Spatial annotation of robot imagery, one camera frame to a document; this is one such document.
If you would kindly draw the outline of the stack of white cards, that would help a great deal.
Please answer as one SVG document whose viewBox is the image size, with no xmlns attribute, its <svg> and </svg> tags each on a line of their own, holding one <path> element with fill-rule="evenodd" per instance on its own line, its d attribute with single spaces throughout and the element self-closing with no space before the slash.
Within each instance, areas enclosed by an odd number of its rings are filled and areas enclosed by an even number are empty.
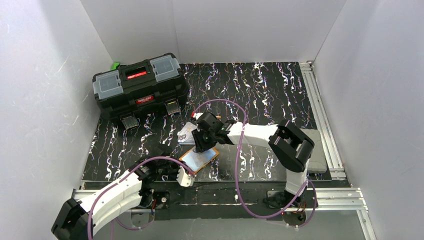
<svg viewBox="0 0 424 240">
<path fill-rule="evenodd" d="M 192 131 L 196 130 L 197 126 L 191 122 L 187 122 L 182 129 L 177 133 L 177 142 L 180 145 L 194 145 L 195 140 Z"/>
</svg>

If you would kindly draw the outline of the orange card holder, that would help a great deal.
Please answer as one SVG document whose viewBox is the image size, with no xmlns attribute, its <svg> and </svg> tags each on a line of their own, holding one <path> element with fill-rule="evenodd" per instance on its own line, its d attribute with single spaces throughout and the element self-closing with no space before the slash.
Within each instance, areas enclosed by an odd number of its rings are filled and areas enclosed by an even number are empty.
<svg viewBox="0 0 424 240">
<path fill-rule="evenodd" d="M 219 152 L 213 147 L 204 152 L 195 152 L 195 147 L 184 153 L 179 160 L 197 174 L 202 168 L 209 164 L 219 155 Z"/>
</svg>

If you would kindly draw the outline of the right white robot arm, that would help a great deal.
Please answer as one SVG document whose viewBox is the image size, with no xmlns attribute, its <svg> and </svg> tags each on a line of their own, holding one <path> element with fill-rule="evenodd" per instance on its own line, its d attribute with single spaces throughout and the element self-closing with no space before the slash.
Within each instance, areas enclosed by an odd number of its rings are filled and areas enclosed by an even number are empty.
<svg viewBox="0 0 424 240">
<path fill-rule="evenodd" d="M 195 151 L 205 152 L 216 144 L 248 144 L 270 149 L 286 169 L 284 192 L 278 197 L 267 197 L 264 202 L 275 207 L 283 207 L 298 194 L 293 206 L 303 203 L 307 170 L 315 143 L 290 120 L 283 119 L 279 124 L 243 124 L 235 120 L 220 121 L 211 112 L 193 113 L 197 129 L 192 136 Z"/>
</svg>

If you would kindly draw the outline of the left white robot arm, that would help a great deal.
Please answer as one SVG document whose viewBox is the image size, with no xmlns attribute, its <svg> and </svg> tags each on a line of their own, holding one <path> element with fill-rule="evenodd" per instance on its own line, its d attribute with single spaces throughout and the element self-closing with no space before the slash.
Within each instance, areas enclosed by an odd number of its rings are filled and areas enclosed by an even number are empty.
<svg viewBox="0 0 424 240">
<path fill-rule="evenodd" d="M 145 156 L 131 165 L 116 180 L 95 193 L 76 200 L 71 197 L 61 207 L 51 232 L 58 240 L 91 240 L 107 223 L 135 207 L 153 210 L 150 184 L 162 175 L 191 171 L 169 156 Z"/>
</svg>

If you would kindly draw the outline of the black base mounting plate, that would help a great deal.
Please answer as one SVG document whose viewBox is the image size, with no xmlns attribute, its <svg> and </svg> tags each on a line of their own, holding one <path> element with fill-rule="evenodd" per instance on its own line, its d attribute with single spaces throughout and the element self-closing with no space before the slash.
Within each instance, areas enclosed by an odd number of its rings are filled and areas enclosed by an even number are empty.
<svg viewBox="0 0 424 240">
<path fill-rule="evenodd" d="M 277 212 L 263 201 L 270 191 L 283 191 L 285 182 L 247 181 L 239 183 L 242 199 L 249 210 L 261 216 Z M 235 184 L 229 181 L 197 182 L 182 187 L 175 181 L 153 182 L 150 187 L 158 192 L 168 192 L 167 209 L 158 210 L 157 221 L 179 219 L 250 219 L 251 215 L 236 199 Z"/>
</svg>

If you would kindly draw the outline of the black toolbox with grey lids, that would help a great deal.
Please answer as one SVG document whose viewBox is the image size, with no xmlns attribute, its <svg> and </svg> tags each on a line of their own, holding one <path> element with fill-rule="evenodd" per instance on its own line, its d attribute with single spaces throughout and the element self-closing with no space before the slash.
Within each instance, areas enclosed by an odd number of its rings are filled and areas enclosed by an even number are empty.
<svg viewBox="0 0 424 240">
<path fill-rule="evenodd" d="M 101 118 L 126 129 L 136 127 L 147 114 L 181 112 L 190 91 L 171 52 L 97 73 L 92 85 Z"/>
</svg>

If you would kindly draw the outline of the green object behind toolbox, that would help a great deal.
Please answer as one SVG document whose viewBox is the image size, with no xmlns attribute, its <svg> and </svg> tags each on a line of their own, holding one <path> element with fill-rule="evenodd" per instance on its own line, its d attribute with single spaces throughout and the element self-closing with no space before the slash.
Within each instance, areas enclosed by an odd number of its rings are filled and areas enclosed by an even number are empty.
<svg viewBox="0 0 424 240">
<path fill-rule="evenodd" d="M 111 66 L 111 70 L 115 70 L 115 69 L 117 69 L 118 67 L 120 66 L 120 63 L 119 62 L 114 62 L 113 64 L 112 64 L 112 66 Z"/>
</svg>

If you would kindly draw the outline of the grey pad at right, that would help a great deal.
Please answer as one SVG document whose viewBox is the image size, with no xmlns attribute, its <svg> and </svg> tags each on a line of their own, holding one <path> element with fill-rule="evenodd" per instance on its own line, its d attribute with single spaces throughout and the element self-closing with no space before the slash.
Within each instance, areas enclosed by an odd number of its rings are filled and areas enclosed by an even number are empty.
<svg viewBox="0 0 424 240">
<path fill-rule="evenodd" d="M 317 129 L 306 128 L 301 128 L 301 130 L 314 142 L 314 148 L 310 157 L 307 172 L 309 174 L 325 173 L 328 169 L 328 164 L 320 131 Z"/>
</svg>

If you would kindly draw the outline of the aluminium frame rail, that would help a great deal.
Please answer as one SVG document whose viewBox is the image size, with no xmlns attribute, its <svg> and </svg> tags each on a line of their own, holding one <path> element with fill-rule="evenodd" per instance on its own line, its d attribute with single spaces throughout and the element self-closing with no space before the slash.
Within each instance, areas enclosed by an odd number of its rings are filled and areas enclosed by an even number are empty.
<svg viewBox="0 0 424 240">
<path fill-rule="evenodd" d="M 320 96 L 316 76 L 313 70 L 313 64 L 308 61 L 300 63 L 299 65 L 313 115 L 315 117 L 315 122 L 321 134 L 321 141 L 328 170 L 331 175 L 331 182 L 340 183 L 348 178 L 322 103 L 322 98 Z M 319 210 L 356 212 L 364 238 L 366 240 L 376 239 L 376 235 L 368 215 L 369 209 L 359 187 L 349 186 L 322 188 L 317 190 L 317 193 Z"/>
</svg>

